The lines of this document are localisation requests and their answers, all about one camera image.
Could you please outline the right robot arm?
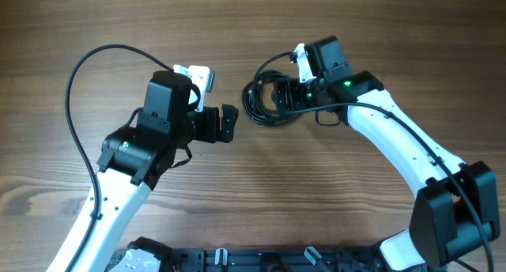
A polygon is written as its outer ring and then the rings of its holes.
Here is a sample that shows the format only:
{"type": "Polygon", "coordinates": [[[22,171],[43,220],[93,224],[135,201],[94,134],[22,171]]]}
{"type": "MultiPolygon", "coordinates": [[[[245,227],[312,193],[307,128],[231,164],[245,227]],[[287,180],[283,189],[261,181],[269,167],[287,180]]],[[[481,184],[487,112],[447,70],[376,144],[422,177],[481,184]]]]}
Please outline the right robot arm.
{"type": "Polygon", "coordinates": [[[496,177],[482,161],[466,163],[430,138],[368,71],[354,73],[335,36],[289,52],[298,68],[285,114],[328,111],[365,136],[398,170],[415,197],[407,229],[380,241],[388,270],[441,268],[500,235],[496,177]]]}

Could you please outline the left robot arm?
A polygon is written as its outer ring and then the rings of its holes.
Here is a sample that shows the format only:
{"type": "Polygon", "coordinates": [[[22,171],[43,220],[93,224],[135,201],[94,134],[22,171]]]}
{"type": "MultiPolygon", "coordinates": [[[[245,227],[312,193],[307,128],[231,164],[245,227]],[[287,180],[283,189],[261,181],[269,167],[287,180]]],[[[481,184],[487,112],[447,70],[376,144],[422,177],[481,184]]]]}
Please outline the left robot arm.
{"type": "Polygon", "coordinates": [[[207,66],[159,70],[145,102],[126,124],[109,134],[98,158],[98,190],[89,196],[49,266],[51,271],[103,271],[126,227],[147,201],[159,178],[179,166],[176,150],[191,141],[230,142],[239,111],[232,105],[204,105],[213,88],[207,66]]]}

